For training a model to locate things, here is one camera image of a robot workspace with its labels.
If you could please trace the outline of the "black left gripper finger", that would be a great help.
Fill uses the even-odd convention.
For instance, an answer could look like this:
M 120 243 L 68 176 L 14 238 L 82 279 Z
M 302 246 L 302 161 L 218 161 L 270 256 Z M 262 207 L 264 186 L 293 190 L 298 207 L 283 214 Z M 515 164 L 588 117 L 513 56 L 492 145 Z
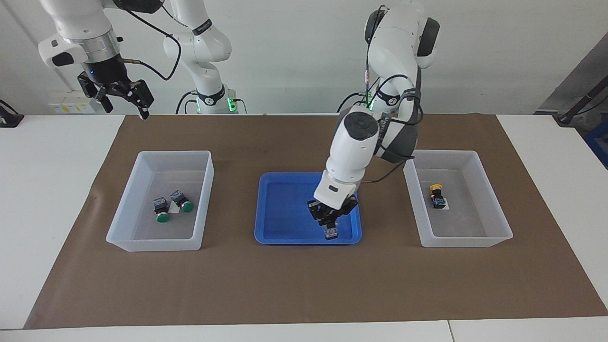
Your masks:
M 332 210 L 332 227 L 337 226 L 337 220 L 342 216 L 348 216 L 354 208 L 358 206 L 358 202 L 343 202 L 339 209 Z
M 308 203 L 308 209 L 311 216 L 320 227 L 327 227 L 328 206 L 323 203 Z

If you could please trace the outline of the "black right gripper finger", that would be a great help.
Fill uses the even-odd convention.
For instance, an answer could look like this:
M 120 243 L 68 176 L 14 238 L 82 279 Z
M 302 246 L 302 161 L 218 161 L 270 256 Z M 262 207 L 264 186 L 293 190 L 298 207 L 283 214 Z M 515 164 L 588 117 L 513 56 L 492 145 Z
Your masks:
M 129 82 L 124 99 L 137 107 L 140 119 L 148 119 L 154 97 L 145 81 Z
M 114 109 L 111 101 L 108 99 L 107 91 L 104 85 L 98 87 L 87 74 L 79 74 L 78 82 L 83 90 L 83 93 L 89 99 L 94 99 L 104 109 L 105 113 L 111 113 Z

